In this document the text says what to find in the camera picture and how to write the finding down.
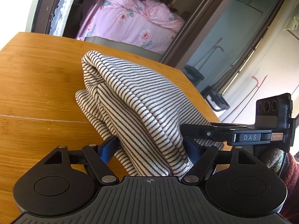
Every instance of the white wall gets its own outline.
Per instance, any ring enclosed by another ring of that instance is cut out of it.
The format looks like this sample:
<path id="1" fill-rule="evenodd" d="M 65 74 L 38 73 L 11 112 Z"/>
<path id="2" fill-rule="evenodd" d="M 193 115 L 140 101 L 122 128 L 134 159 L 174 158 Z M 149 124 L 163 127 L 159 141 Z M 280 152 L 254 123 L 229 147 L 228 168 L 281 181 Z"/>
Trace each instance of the white wall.
<path id="1" fill-rule="evenodd" d="M 299 85 L 299 41 L 289 32 L 283 31 L 282 26 L 298 3 L 299 0 L 285 1 L 264 39 L 257 47 L 254 56 L 241 71 L 236 82 L 224 93 L 224 98 L 231 109 L 219 117 L 221 121 L 231 123 L 245 106 L 246 102 L 224 120 L 256 85 L 252 76 L 257 77 L 260 82 L 266 75 L 268 78 L 235 123 L 253 124 L 255 122 L 255 102 L 258 99 L 294 92 L 292 99 L 297 101 L 296 97 L 299 95 L 297 88 Z M 291 153 L 295 154 L 298 151 L 299 133 L 296 133 Z"/>
<path id="2" fill-rule="evenodd" d="M 32 0 L 0 0 L 0 49 L 26 29 Z"/>
<path id="3" fill-rule="evenodd" d="M 232 0 L 225 12 L 209 32 L 207 37 L 198 47 L 188 61 L 188 65 L 194 66 L 212 46 L 220 39 L 219 48 L 211 55 L 204 66 L 199 70 L 205 77 L 196 87 L 200 92 L 207 86 L 212 86 L 233 65 L 237 59 L 249 47 L 249 44 L 262 23 L 268 17 L 277 0 L 252 0 L 250 5 Z M 195 67 L 199 69 L 208 58 L 207 54 Z"/>

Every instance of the round black disc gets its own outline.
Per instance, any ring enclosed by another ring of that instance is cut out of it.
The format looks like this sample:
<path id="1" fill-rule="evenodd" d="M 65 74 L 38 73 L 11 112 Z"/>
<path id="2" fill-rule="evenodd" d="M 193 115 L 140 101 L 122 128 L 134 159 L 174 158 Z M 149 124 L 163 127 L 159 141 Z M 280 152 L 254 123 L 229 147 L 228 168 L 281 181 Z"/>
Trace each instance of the round black disc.
<path id="1" fill-rule="evenodd" d="M 36 182 L 34 189 L 44 196 L 55 196 L 63 194 L 70 187 L 70 182 L 62 177 L 50 176 Z"/>
<path id="2" fill-rule="evenodd" d="M 94 197 L 90 176 L 75 170 L 67 148 L 55 149 L 15 184 L 13 196 L 20 209 L 50 217 L 73 213 Z"/>
<path id="3" fill-rule="evenodd" d="M 206 182 L 209 199 L 239 216 L 258 217 L 281 209 L 286 186 L 266 166 L 238 164 L 212 175 Z"/>

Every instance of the pink floral blanket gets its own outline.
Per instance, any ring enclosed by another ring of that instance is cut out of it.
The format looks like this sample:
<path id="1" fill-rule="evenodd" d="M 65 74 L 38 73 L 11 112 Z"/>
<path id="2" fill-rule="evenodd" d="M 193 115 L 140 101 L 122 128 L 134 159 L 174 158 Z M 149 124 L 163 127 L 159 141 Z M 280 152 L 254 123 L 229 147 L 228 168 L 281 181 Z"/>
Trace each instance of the pink floral blanket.
<path id="1" fill-rule="evenodd" d="M 183 24 L 180 16 L 153 0 L 97 0 L 76 38 L 99 36 L 163 54 Z"/>

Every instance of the green knitted fabric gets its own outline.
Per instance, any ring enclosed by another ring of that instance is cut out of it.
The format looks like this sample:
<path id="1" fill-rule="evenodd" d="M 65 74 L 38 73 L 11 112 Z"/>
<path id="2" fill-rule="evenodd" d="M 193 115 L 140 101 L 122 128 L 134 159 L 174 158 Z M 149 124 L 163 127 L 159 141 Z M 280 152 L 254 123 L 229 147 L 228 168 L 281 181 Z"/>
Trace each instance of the green knitted fabric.
<path id="1" fill-rule="evenodd" d="M 275 147 L 268 147 L 265 149 L 260 157 L 259 160 L 264 163 L 268 168 L 270 168 L 273 172 L 277 173 L 281 167 L 283 161 L 284 152 Z M 282 172 L 280 176 L 283 176 L 285 171 L 288 169 L 289 160 L 286 157 Z"/>

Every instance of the hanging towel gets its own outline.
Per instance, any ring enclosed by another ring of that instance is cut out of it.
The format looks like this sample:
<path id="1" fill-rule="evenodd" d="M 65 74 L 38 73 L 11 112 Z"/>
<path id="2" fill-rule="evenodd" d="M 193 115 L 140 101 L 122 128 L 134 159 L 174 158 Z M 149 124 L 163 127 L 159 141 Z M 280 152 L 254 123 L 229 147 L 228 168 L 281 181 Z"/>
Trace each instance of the hanging towel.
<path id="1" fill-rule="evenodd" d="M 291 15 L 288 17 L 282 29 L 294 30 L 294 29 L 298 29 L 298 27 L 299 27 L 299 4 L 296 6 L 296 8 L 291 13 Z"/>
<path id="2" fill-rule="evenodd" d="M 84 55 L 82 67 L 86 90 L 76 93 L 77 103 L 104 140 L 119 138 L 115 156 L 127 172 L 181 178 L 192 163 L 179 126 L 209 125 L 186 95 L 152 69 L 97 51 Z M 197 142 L 223 148 L 219 142 Z"/>

